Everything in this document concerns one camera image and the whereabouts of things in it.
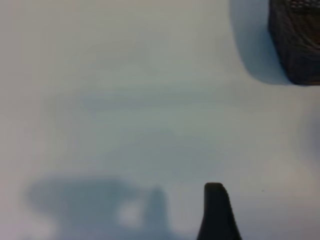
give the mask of white surface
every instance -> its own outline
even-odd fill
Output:
[[[139,192],[132,228],[157,187],[163,226],[195,239],[217,181],[245,240],[316,239],[320,88],[286,83],[266,17],[263,0],[1,1],[1,239],[111,239],[98,212],[76,222],[118,181]]]

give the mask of black plastic piece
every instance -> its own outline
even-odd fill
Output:
[[[204,186],[204,214],[197,240],[242,240],[229,195],[221,183]]]

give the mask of white backdrop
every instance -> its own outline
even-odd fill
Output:
[[[206,182],[245,240],[316,239],[320,88],[288,83],[267,12],[2,0],[1,239],[195,239]]]

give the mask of dark textured object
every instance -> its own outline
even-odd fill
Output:
[[[197,240],[242,240],[221,183],[207,183],[204,187],[204,214]]]
[[[320,0],[270,0],[268,30],[297,85],[320,85]]]

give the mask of wicker basket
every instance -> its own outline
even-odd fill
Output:
[[[268,29],[289,80],[320,85],[320,0],[270,0]]]

